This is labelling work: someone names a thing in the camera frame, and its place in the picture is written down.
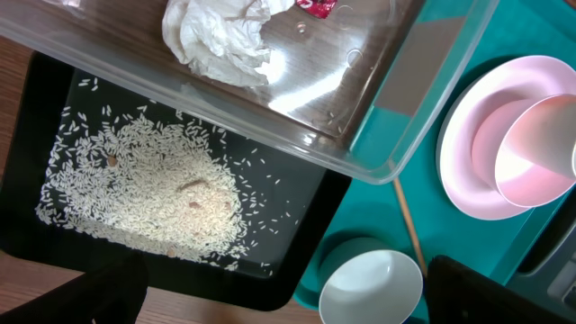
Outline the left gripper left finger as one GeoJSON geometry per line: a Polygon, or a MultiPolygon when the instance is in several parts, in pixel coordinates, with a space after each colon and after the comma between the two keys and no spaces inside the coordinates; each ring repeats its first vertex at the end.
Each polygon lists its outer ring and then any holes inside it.
{"type": "Polygon", "coordinates": [[[3,323],[134,323],[149,286],[142,255],[133,253],[86,272],[1,315],[3,323]]]}

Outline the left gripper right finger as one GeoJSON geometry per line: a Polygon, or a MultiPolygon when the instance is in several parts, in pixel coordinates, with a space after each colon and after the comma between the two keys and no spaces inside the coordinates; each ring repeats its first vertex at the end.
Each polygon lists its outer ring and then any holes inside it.
{"type": "Polygon", "coordinates": [[[429,262],[425,300],[431,323],[572,323],[449,256],[429,262]]]}

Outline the white bowl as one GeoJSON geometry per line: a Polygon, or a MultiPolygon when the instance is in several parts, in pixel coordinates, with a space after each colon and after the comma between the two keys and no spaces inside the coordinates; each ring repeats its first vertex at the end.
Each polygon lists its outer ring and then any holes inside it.
{"type": "Polygon", "coordinates": [[[423,292],[419,266],[401,252],[379,249],[346,261],[319,297],[325,324],[401,324],[423,292]]]}

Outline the white rice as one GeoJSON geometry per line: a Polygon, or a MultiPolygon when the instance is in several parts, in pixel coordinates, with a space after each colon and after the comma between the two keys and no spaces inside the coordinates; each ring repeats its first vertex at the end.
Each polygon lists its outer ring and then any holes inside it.
{"type": "Polygon", "coordinates": [[[274,273],[268,242],[289,238],[303,205],[280,160],[251,139],[75,76],[49,150],[36,218],[163,257],[274,273]]]}

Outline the white cup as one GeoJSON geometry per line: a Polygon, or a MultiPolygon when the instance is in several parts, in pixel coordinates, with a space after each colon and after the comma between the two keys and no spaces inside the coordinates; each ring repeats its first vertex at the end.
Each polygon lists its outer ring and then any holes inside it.
{"type": "Polygon", "coordinates": [[[506,123],[496,184],[510,203],[539,206],[575,185],[575,96],[556,94],[501,106],[506,123]]]}

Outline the white napkin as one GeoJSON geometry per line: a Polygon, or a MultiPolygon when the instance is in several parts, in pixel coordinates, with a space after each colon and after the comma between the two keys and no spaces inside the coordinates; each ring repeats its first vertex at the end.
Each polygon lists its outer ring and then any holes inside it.
{"type": "Polygon", "coordinates": [[[164,43],[200,77],[231,86],[268,83],[260,68],[272,50],[262,27],[294,0],[169,0],[162,19],[164,43]]]}

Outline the red foil wrapper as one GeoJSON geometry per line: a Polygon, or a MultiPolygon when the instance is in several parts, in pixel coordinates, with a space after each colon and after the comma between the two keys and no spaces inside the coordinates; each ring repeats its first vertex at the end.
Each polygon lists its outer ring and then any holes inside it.
{"type": "Polygon", "coordinates": [[[296,0],[295,3],[306,13],[320,19],[326,19],[338,0],[296,0]]]}

